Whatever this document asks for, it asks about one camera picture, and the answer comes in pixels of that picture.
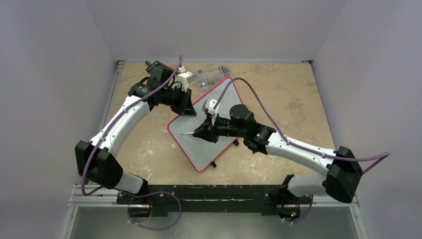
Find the red framed whiteboard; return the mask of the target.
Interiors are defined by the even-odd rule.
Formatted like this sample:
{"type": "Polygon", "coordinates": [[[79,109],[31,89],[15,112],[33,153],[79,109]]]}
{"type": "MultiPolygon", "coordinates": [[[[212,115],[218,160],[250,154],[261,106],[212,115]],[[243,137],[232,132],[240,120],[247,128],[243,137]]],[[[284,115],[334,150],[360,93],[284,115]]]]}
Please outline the red framed whiteboard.
{"type": "Polygon", "coordinates": [[[194,117],[177,116],[167,124],[167,130],[197,172],[214,164],[237,138],[217,133],[223,119],[230,119],[229,110],[241,104],[240,94],[231,78],[225,78],[194,100],[194,117]]]}

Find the white whiteboard marker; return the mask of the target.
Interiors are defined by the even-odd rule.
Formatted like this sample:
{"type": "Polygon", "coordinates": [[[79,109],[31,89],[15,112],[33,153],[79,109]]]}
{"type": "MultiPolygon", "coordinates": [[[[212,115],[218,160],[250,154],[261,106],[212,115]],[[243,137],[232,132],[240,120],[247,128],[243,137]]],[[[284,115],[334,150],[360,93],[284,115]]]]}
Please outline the white whiteboard marker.
{"type": "Polygon", "coordinates": [[[191,131],[191,132],[184,132],[181,133],[181,135],[193,135],[195,132],[191,131]]]}

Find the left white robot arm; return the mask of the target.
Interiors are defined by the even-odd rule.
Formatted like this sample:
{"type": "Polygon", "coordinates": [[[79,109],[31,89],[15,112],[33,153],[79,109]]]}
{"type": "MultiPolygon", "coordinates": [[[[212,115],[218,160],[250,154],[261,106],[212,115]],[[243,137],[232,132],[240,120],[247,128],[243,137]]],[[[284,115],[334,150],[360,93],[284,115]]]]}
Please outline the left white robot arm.
{"type": "Polygon", "coordinates": [[[188,87],[195,77],[182,66],[177,71],[153,67],[148,77],[134,84],[107,125],[90,140],[81,140],[75,146],[78,174],[83,180],[126,191],[135,203],[144,203],[148,199],[148,181],[125,172],[116,156],[135,126],[155,106],[169,106],[180,116],[196,116],[188,87]]]}

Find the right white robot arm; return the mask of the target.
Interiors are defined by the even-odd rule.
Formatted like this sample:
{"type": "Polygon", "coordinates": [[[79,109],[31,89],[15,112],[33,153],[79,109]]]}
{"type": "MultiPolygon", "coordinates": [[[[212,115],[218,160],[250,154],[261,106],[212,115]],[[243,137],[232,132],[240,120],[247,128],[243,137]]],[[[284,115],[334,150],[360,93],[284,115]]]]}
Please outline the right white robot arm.
{"type": "Polygon", "coordinates": [[[283,157],[316,172],[287,176],[279,190],[284,202],[314,194],[327,194],[342,203],[352,202],[363,170],[349,148],[318,148],[292,138],[282,139],[274,128],[258,123],[244,104],[231,107],[228,119],[213,115],[208,109],[204,111],[206,119],[194,130],[193,137],[212,143],[221,136],[241,137],[253,153],[283,157]]]}

